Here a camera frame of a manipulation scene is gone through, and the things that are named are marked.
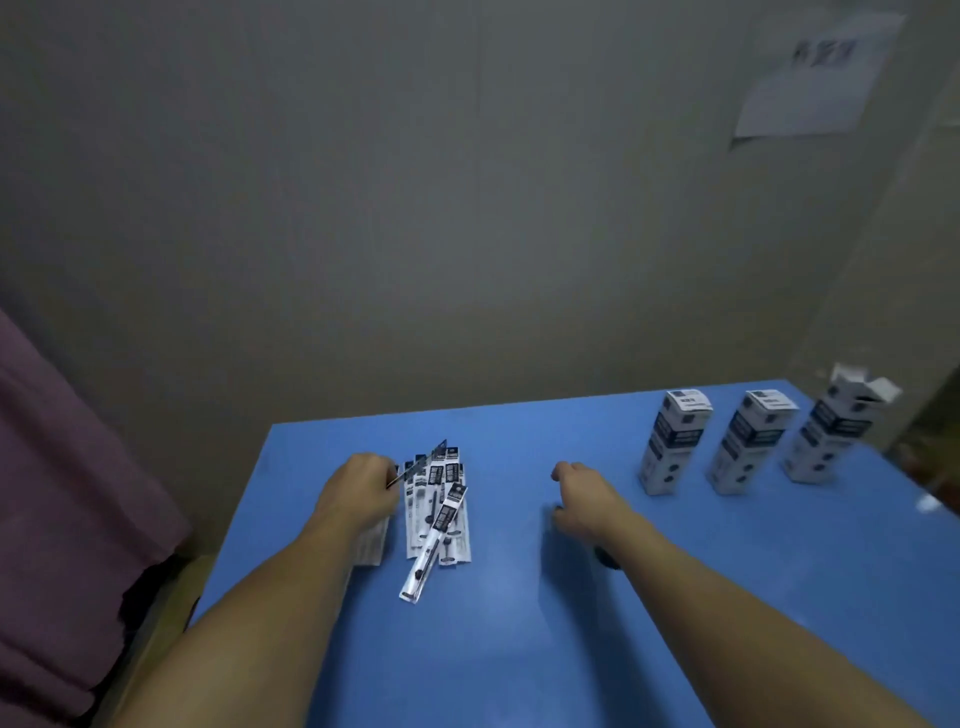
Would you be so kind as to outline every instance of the paper sign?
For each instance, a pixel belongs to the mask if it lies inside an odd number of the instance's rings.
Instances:
[[[756,28],[756,80],[734,136],[851,132],[905,19],[828,9],[767,17]]]

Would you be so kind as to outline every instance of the right hand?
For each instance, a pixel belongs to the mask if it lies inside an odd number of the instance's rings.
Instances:
[[[604,476],[583,463],[559,462],[550,476],[560,483],[564,502],[554,509],[553,523],[567,536],[602,544],[612,523],[632,513]]]

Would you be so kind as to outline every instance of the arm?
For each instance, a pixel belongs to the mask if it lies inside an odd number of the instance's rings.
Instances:
[[[926,726],[843,655],[670,544],[581,463],[558,463],[564,533],[619,562],[710,718],[753,726]]]
[[[353,455],[297,539],[231,589],[132,696],[114,728],[301,728],[340,611],[353,543],[394,512],[393,464]]]

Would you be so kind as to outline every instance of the forearm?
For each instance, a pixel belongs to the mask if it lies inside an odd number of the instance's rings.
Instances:
[[[623,514],[602,544],[620,563],[721,727],[925,725],[841,654]]]
[[[301,728],[343,598],[353,534],[304,531],[191,627],[118,728]]]

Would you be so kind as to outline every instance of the hand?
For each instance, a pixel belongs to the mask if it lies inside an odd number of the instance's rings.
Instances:
[[[394,477],[396,468],[389,458],[371,452],[351,455],[327,480],[306,527],[335,524],[356,538],[396,509],[402,487],[387,490]]]
[[[583,463],[557,463],[550,476],[560,482],[564,502],[554,510],[553,523],[567,536],[602,544],[611,523],[633,512],[603,475]]]

